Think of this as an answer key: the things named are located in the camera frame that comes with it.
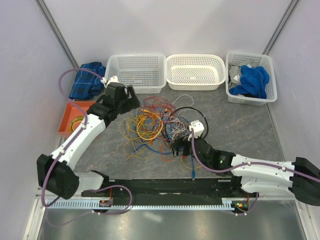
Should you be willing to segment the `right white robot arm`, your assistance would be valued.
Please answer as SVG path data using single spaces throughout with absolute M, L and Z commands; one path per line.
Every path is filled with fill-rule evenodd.
M 218 176 L 230 176 L 229 191 L 235 197 L 244 193 L 262 196 L 294 196 L 311 206 L 320 205 L 320 170 L 304 157 L 295 161 L 268 161 L 218 150 L 202 137 L 181 137 L 171 146 L 192 156 L 202 168 Z

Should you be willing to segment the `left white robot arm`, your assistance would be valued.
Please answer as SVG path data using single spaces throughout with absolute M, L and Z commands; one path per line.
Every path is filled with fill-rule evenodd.
M 42 191 L 70 199 L 80 184 L 80 177 L 74 173 L 74 169 L 84 151 L 118 115 L 137 109 L 140 105 L 132 85 L 109 83 L 104 94 L 88 108 L 83 121 L 67 140 L 50 155 L 41 154 L 38 157 L 37 180 Z

